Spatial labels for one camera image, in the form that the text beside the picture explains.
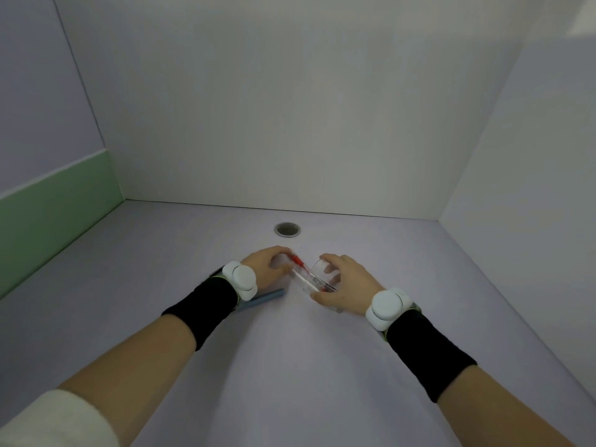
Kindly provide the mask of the person's right hand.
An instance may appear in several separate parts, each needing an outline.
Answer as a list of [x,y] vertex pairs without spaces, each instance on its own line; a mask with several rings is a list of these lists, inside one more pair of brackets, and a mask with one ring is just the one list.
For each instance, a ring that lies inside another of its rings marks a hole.
[[339,308],[348,313],[364,316],[376,293],[385,288],[368,270],[348,255],[325,253],[319,256],[333,264],[340,271],[338,291],[344,295],[343,306],[325,306]]

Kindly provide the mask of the person's left hand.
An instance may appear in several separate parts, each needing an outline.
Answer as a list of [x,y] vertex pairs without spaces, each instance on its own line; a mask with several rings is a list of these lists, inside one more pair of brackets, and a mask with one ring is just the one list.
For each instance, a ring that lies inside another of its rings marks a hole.
[[272,285],[278,284],[288,275],[276,275],[269,266],[270,260],[271,256],[268,247],[248,255],[241,261],[242,264],[247,265],[254,270],[258,292],[262,292]]

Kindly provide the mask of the clear drinking glass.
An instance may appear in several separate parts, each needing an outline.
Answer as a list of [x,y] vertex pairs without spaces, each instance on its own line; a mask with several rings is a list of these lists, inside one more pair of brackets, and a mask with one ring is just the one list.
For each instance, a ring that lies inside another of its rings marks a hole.
[[315,291],[338,291],[340,271],[324,259],[319,259],[311,267],[300,269],[303,289],[307,294]]

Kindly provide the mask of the red and white pen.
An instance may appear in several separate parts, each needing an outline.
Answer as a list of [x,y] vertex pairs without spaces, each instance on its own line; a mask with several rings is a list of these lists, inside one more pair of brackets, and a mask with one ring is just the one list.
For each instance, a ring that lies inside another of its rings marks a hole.
[[340,273],[331,263],[319,259],[310,268],[296,254],[290,254],[288,257],[294,265],[294,276],[303,283],[307,293],[337,291],[336,285],[339,283]]

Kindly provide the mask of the person's left forearm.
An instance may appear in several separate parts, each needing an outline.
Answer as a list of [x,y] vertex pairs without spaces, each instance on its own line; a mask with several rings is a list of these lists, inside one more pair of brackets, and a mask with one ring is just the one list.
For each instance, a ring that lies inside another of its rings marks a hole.
[[158,319],[61,383],[105,417],[129,446],[196,351],[191,330],[173,315]]

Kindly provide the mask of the person's right forearm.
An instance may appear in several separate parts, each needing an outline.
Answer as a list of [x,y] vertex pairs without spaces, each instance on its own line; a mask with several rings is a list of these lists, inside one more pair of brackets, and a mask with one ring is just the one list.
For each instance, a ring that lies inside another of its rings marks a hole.
[[466,368],[437,404],[462,447],[575,447],[478,366]]

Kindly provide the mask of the white left wrist tracker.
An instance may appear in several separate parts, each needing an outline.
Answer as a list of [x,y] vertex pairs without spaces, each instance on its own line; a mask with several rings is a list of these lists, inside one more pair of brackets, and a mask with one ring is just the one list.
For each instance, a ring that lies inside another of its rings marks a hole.
[[243,302],[251,301],[257,294],[256,274],[249,266],[232,261],[222,267],[221,274]]

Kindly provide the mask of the white wrist tracker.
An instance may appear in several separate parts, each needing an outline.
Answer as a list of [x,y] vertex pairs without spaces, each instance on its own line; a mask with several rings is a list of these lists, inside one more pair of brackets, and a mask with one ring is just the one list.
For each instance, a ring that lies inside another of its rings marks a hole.
[[378,332],[386,331],[401,315],[408,310],[419,310],[410,296],[400,288],[390,288],[376,293],[369,305],[365,317]]
[[249,266],[232,261],[222,267],[221,274],[243,302],[251,301],[257,294],[256,274]]

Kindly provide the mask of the blue pen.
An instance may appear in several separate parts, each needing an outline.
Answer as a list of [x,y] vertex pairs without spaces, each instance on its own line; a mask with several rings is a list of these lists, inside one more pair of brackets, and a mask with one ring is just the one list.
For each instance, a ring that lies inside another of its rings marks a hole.
[[270,302],[273,300],[277,300],[277,299],[283,297],[286,294],[286,292],[287,292],[287,290],[285,288],[279,288],[274,291],[270,291],[270,292],[255,296],[254,298],[252,298],[249,301],[241,300],[234,311],[241,312],[243,310],[254,308],[254,307],[257,307],[264,303],[267,303],[267,302]]

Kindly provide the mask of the white right wrist tracker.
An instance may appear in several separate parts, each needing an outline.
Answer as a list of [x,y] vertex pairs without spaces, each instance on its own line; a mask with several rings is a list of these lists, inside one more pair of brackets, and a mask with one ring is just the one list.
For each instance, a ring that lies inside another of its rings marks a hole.
[[400,288],[390,288],[376,293],[369,305],[365,317],[378,332],[386,331],[401,315],[408,310],[419,310],[410,296]]

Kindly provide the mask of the black left wristband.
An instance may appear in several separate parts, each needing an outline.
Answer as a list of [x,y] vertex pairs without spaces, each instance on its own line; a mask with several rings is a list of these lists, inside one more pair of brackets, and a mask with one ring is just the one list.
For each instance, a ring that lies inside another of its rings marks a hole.
[[215,328],[237,307],[239,296],[221,274],[212,274],[183,300],[161,313],[180,319],[191,331],[198,351]]

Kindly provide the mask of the black wristband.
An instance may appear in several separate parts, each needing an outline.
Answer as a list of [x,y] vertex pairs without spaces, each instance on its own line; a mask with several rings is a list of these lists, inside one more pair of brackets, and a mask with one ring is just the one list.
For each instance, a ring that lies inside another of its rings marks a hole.
[[434,404],[466,368],[477,365],[415,309],[399,316],[384,337]]
[[191,331],[198,351],[215,328],[237,307],[239,296],[221,274],[212,274],[183,300],[161,313],[180,319]]

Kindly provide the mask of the black right wristband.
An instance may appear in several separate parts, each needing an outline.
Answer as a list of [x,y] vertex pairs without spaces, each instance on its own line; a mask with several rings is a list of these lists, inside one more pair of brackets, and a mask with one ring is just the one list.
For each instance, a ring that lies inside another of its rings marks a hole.
[[477,365],[415,309],[399,316],[384,337],[434,404],[466,368]]

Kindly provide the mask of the white sleeve cuff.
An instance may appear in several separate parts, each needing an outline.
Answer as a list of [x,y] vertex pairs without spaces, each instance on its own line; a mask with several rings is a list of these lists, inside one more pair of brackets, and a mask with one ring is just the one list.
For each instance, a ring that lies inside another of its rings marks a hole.
[[0,428],[0,447],[120,447],[120,442],[94,406],[56,389]]

